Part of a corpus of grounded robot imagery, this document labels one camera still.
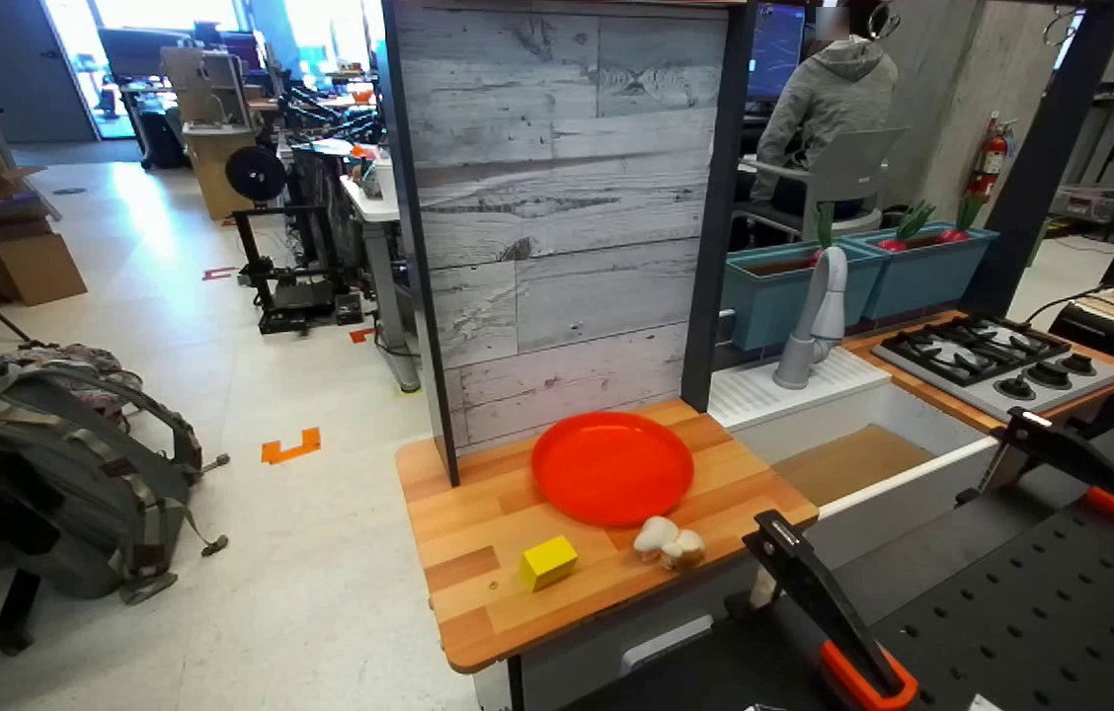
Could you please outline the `white toy mushrooms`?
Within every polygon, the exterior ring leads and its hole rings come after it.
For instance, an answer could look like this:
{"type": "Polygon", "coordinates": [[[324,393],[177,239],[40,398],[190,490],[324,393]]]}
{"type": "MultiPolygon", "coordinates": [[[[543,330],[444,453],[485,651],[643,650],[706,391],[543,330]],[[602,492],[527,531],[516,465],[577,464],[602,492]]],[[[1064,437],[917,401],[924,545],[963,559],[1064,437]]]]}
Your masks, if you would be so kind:
{"type": "Polygon", "coordinates": [[[682,529],[663,516],[651,516],[635,536],[633,551],[643,562],[680,571],[695,567],[705,558],[706,545],[696,530],[682,529]]]}

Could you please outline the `red fire extinguisher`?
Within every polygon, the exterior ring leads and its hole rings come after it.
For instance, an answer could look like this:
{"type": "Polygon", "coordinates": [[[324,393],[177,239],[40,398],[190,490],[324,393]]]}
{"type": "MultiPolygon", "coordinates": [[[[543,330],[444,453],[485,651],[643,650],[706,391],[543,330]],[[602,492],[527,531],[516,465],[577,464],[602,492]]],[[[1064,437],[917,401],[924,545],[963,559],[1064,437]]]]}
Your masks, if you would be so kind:
{"type": "Polygon", "coordinates": [[[1001,120],[1000,113],[991,113],[988,117],[980,147],[974,158],[971,176],[965,185],[964,198],[978,199],[980,203],[991,199],[1005,163],[1012,159],[1013,123],[1014,120],[1001,120]]]}

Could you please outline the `toy radish with green leaves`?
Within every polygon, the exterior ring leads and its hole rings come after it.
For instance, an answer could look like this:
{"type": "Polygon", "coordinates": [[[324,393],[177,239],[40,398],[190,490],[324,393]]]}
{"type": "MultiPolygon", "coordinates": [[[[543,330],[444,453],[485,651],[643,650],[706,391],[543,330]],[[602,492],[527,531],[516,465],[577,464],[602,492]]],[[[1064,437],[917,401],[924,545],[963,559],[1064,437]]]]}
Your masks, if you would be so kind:
{"type": "Polygon", "coordinates": [[[950,228],[944,228],[937,237],[937,243],[960,243],[971,238],[969,228],[973,228],[974,220],[977,220],[978,212],[986,205],[987,197],[980,193],[966,193],[959,202],[956,217],[950,228]]]}
{"type": "Polygon", "coordinates": [[[909,211],[905,212],[900,224],[895,228],[892,237],[878,240],[876,246],[892,253],[909,251],[913,247],[911,240],[913,240],[919,233],[919,230],[927,224],[927,221],[931,220],[934,211],[936,211],[936,206],[932,205],[932,203],[928,203],[922,199],[922,202],[919,202],[917,206],[913,206],[909,211]]]}
{"type": "Polygon", "coordinates": [[[815,207],[813,210],[813,225],[815,228],[815,243],[818,243],[818,249],[815,249],[813,257],[810,259],[810,265],[813,267],[819,264],[819,261],[824,256],[825,251],[834,243],[834,207],[836,205],[829,201],[820,201],[815,203],[815,207]]]}

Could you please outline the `monitor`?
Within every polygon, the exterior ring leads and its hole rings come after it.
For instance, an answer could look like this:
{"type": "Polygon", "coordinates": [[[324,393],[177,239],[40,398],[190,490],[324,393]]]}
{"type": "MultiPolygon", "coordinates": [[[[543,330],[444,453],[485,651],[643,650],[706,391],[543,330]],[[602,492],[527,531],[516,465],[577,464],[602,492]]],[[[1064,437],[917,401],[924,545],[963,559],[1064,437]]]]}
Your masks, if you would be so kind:
{"type": "Polygon", "coordinates": [[[804,50],[807,8],[798,3],[759,3],[750,53],[747,101],[774,101],[795,71],[804,50]]]}

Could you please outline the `grey chair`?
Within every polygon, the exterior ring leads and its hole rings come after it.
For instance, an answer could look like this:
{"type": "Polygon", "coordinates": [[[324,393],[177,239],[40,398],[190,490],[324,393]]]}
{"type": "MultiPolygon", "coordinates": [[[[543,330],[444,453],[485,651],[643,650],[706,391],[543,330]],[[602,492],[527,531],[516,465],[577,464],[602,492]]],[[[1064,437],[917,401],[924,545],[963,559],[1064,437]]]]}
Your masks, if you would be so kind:
{"type": "Polygon", "coordinates": [[[795,181],[804,188],[804,211],[788,214],[768,203],[735,202],[734,220],[747,220],[783,231],[792,242],[807,242],[818,237],[815,206],[819,203],[838,203],[859,198],[861,211],[850,220],[834,220],[833,237],[844,237],[856,231],[877,228],[882,220],[882,193],[890,156],[909,128],[885,127],[881,130],[842,133],[820,152],[809,171],[766,165],[761,160],[743,158],[742,171],[770,174],[778,181],[795,181]]]}

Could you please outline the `wooden cabinet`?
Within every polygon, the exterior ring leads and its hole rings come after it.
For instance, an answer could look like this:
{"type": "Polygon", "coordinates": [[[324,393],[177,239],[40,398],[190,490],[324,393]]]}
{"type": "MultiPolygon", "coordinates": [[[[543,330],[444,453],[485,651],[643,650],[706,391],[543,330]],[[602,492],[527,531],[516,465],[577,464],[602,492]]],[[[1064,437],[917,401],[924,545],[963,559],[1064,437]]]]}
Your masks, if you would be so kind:
{"type": "Polygon", "coordinates": [[[236,55],[195,46],[164,46],[162,67],[179,108],[180,136],[211,220],[231,220],[253,205],[233,189],[226,163],[254,147],[256,129],[244,91],[244,64],[236,55]]]}

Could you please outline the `toy kitchen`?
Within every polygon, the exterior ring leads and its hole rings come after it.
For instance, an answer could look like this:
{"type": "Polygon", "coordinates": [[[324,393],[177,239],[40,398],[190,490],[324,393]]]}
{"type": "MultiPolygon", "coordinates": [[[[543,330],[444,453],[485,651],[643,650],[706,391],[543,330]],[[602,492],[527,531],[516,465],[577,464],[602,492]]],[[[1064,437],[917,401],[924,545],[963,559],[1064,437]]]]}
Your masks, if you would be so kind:
{"type": "Polygon", "coordinates": [[[379,50],[434,437],[395,465],[448,664],[475,711],[556,711],[747,587],[759,512],[819,510],[709,413],[758,0],[384,0],[379,50]],[[664,517],[706,553],[670,571],[642,525],[543,499],[534,444],[623,411],[695,460],[664,517]],[[565,535],[571,575],[522,590],[565,535]]]}

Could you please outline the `orange plastic plate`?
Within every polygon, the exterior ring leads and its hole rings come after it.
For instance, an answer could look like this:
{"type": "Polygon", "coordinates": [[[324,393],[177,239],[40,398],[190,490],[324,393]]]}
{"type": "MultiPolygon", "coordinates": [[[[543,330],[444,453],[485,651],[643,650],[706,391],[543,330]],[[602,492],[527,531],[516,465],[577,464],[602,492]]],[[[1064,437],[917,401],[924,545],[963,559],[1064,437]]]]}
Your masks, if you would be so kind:
{"type": "Polygon", "coordinates": [[[695,480],[695,460],[665,425],[597,411],[544,432],[532,446],[530,471],[543,499],[575,522],[632,527],[680,504],[695,480]]]}

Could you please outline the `black stove burner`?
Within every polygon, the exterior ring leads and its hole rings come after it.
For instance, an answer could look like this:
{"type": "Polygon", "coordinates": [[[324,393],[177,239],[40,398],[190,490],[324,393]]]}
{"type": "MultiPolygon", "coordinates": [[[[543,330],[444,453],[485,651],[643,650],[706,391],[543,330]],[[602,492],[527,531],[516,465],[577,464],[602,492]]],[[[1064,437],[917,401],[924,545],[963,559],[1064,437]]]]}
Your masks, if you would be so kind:
{"type": "Polygon", "coordinates": [[[964,350],[981,356],[1000,367],[1028,367],[1055,356],[1067,356],[1072,347],[1055,337],[998,319],[955,318],[945,324],[951,339],[964,350]]]}
{"type": "Polygon", "coordinates": [[[998,373],[993,359],[940,337],[931,328],[901,330],[878,343],[873,352],[921,379],[932,376],[962,387],[987,381],[998,373]]]}

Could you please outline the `black 3d printer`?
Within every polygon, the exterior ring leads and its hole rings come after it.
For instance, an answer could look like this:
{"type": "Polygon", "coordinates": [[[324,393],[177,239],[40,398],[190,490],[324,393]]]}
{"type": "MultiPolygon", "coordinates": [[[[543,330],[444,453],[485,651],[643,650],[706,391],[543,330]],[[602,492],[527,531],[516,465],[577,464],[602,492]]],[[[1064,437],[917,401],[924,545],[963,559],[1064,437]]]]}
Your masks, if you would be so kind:
{"type": "Polygon", "coordinates": [[[253,145],[229,154],[224,177],[240,197],[253,203],[233,211],[229,220],[245,257],[240,282],[255,292],[258,332],[307,337],[314,327],[362,323],[361,295],[353,289],[355,272],[342,260],[330,204],[307,196],[299,171],[272,149],[253,145]],[[276,217],[284,228],[292,256],[289,266],[278,266],[260,251],[255,221],[267,217],[276,217]]]}

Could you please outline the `teal planter box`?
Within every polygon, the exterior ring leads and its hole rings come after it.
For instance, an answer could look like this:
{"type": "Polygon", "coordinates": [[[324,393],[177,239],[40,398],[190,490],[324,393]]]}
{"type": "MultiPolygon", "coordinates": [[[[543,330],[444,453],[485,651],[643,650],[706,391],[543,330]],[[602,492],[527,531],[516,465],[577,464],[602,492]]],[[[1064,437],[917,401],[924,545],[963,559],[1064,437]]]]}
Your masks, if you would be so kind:
{"type": "MultiPolygon", "coordinates": [[[[836,243],[846,252],[844,325],[856,325],[890,257],[849,240],[836,243]]],[[[721,309],[733,310],[730,342],[744,352],[773,350],[786,342],[804,306],[813,275],[814,242],[744,249],[725,263],[721,309]]]]}
{"type": "Polygon", "coordinates": [[[945,221],[927,222],[913,237],[901,237],[895,228],[841,237],[841,242],[870,249],[883,259],[861,320],[888,323],[936,306],[955,305],[998,237],[996,231],[962,231],[945,221]]]}

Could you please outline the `yellow block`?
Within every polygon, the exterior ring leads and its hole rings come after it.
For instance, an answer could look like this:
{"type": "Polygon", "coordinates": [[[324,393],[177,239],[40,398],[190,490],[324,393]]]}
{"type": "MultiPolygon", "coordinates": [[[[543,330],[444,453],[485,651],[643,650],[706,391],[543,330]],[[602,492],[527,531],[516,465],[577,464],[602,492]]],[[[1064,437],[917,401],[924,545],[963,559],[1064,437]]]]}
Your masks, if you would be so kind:
{"type": "Polygon", "coordinates": [[[519,558],[522,590],[537,593],[557,584],[571,575],[577,562],[579,554],[565,535],[530,546],[519,558]]]}

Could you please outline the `white desk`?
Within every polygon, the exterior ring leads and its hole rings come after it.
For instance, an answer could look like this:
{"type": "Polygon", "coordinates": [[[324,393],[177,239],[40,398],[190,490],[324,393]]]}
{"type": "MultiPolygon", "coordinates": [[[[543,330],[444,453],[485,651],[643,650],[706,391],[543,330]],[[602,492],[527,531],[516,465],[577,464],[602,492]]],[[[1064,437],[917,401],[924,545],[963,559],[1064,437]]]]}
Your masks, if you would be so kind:
{"type": "Polygon", "coordinates": [[[383,194],[371,197],[353,177],[341,177],[340,182],[351,203],[351,224],[358,228],[367,257],[367,277],[373,293],[373,345],[384,358],[399,390],[417,392],[421,390],[421,361],[408,341],[403,318],[408,293],[395,283],[395,257],[402,255],[395,243],[399,237],[395,199],[383,194]]]}

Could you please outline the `grey toy faucet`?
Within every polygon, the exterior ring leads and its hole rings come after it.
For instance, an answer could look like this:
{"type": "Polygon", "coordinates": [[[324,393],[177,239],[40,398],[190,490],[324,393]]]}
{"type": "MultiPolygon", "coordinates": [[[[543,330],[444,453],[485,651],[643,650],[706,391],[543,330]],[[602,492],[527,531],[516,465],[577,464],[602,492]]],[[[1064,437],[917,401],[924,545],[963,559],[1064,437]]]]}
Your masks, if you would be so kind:
{"type": "Polygon", "coordinates": [[[807,288],[804,306],[773,373],[779,387],[804,390],[815,364],[824,361],[844,338],[846,281],[846,252],[838,246],[823,249],[807,288]]]}

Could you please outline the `person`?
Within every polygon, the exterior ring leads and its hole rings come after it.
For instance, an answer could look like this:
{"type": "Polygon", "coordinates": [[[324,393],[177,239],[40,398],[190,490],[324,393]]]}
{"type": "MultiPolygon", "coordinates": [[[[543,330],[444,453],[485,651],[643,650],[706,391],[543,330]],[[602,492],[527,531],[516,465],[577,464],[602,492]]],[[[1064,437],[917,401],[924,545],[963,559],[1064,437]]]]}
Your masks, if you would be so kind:
{"type": "Polygon", "coordinates": [[[815,20],[819,48],[788,78],[756,146],[764,165],[811,171],[839,134],[890,124],[899,66],[879,40],[885,0],[837,0],[815,20]]]}

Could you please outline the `grey backpack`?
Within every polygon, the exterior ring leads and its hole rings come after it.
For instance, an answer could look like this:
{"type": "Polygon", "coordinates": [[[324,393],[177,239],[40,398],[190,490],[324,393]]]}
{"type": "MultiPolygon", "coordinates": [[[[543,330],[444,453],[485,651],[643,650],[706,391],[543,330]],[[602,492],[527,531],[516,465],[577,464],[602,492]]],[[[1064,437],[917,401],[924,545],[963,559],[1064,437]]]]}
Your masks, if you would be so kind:
{"type": "Polygon", "coordinates": [[[139,604],[172,587],[211,468],[192,425],[137,388],[0,366],[0,555],[63,594],[139,604]]]}

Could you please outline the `white toy sink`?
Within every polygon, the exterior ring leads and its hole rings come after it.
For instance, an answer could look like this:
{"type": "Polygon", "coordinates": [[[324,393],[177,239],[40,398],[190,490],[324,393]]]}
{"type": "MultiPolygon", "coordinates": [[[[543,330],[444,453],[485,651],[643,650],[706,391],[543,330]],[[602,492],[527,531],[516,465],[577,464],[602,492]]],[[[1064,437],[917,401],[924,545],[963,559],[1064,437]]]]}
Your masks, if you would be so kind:
{"type": "Polygon", "coordinates": [[[995,438],[863,358],[832,351],[804,390],[779,386],[775,369],[719,370],[709,413],[815,505],[807,539],[830,568],[950,512],[983,480],[995,438]]]}

